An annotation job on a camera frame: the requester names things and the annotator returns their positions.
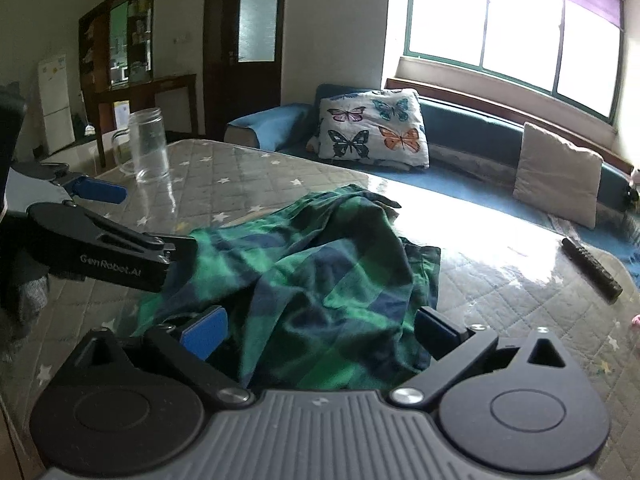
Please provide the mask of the white refrigerator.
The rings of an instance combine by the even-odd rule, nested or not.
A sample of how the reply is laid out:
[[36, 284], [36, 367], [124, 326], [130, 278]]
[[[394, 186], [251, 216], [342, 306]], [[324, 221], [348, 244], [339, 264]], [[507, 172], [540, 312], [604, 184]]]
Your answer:
[[38, 87], [44, 144], [47, 152], [53, 154], [75, 141], [65, 55], [58, 55], [39, 63]]

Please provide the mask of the green framed window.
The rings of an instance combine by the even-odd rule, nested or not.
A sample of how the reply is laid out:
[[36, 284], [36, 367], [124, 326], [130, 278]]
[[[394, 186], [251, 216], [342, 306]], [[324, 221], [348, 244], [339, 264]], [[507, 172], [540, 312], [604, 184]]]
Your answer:
[[405, 52], [612, 122], [623, 39], [624, 0], [409, 0]]

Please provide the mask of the green blue plaid shirt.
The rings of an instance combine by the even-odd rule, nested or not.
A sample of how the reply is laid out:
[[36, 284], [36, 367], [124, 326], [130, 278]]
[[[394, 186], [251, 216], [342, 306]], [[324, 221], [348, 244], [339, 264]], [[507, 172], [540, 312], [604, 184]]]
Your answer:
[[430, 365], [414, 319], [440, 269], [438, 248], [394, 231], [395, 208], [350, 184], [198, 229], [190, 278], [140, 302], [138, 331], [219, 306], [229, 337], [214, 361], [245, 388], [393, 389]]

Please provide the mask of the dark wooden side table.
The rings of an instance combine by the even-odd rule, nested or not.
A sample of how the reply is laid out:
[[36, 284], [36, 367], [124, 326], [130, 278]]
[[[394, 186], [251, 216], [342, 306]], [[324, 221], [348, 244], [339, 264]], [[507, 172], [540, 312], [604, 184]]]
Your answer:
[[125, 84], [118, 88], [93, 91], [84, 94], [88, 122], [96, 128], [96, 145], [98, 146], [99, 163], [106, 168], [106, 156], [103, 135], [111, 131], [115, 125], [113, 105], [118, 101], [128, 101], [134, 112], [156, 107], [156, 96], [159, 93], [186, 89], [188, 94], [191, 133], [198, 135], [198, 103], [196, 102], [196, 75], [184, 74], [154, 78], [147, 82]]

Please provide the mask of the blue sofa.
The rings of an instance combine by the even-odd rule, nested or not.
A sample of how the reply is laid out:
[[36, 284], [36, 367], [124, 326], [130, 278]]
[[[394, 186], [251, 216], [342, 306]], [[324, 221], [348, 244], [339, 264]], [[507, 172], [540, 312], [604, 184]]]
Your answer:
[[[315, 160], [310, 148], [317, 140], [319, 105], [357, 93], [357, 88], [320, 84], [314, 104], [293, 103], [246, 115], [228, 123], [228, 143], [282, 152]], [[442, 100], [419, 100], [431, 168], [426, 171], [372, 168], [344, 162], [369, 174], [427, 188], [578, 237], [606, 250], [639, 279], [639, 222], [630, 218], [632, 192], [628, 176], [605, 162], [597, 198], [597, 224], [590, 230], [577, 223], [551, 220], [541, 209], [513, 196], [524, 128], [516, 122]]]

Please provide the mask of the dark wooden display cabinet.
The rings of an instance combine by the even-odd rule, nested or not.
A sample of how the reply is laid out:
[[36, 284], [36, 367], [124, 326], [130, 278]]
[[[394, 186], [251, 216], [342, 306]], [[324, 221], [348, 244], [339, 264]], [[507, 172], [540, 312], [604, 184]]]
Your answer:
[[155, 0], [105, 0], [78, 23], [79, 78], [85, 108], [114, 88], [153, 78]]

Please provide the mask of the dark wooden door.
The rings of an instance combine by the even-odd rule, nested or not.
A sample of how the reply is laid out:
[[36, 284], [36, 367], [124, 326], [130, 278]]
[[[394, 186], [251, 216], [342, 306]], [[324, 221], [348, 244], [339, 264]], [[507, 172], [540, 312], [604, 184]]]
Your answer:
[[206, 136], [280, 104], [285, 0], [204, 0]]

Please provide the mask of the butterfly print pillow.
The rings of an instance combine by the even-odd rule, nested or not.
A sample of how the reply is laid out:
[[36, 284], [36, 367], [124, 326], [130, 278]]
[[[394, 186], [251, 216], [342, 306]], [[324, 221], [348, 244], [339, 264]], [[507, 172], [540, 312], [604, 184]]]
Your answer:
[[416, 90], [343, 93], [322, 99], [318, 112], [306, 149], [323, 160], [399, 170], [430, 166]]

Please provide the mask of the clear glass mug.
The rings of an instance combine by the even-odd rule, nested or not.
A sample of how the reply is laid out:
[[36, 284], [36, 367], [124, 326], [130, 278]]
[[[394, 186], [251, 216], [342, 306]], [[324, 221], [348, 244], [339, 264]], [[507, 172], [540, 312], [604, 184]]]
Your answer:
[[133, 176], [141, 183], [167, 177], [167, 142], [160, 108], [132, 113], [128, 126], [112, 135], [112, 149], [116, 166], [126, 176]]

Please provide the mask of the black cylindrical remote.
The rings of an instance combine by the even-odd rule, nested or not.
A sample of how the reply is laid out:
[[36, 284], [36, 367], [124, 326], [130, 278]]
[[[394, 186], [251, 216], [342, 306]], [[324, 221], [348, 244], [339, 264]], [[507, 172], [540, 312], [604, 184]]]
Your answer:
[[585, 246], [570, 237], [563, 237], [561, 247], [567, 257], [600, 290], [606, 300], [614, 302], [618, 299], [623, 292], [623, 287]]

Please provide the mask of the beige square cushion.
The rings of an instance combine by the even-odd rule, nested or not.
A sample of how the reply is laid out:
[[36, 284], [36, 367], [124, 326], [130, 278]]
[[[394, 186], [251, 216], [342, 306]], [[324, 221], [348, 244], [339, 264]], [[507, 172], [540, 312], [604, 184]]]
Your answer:
[[593, 229], [602, 162], [596, 152], [526, 122], [513, 197]]

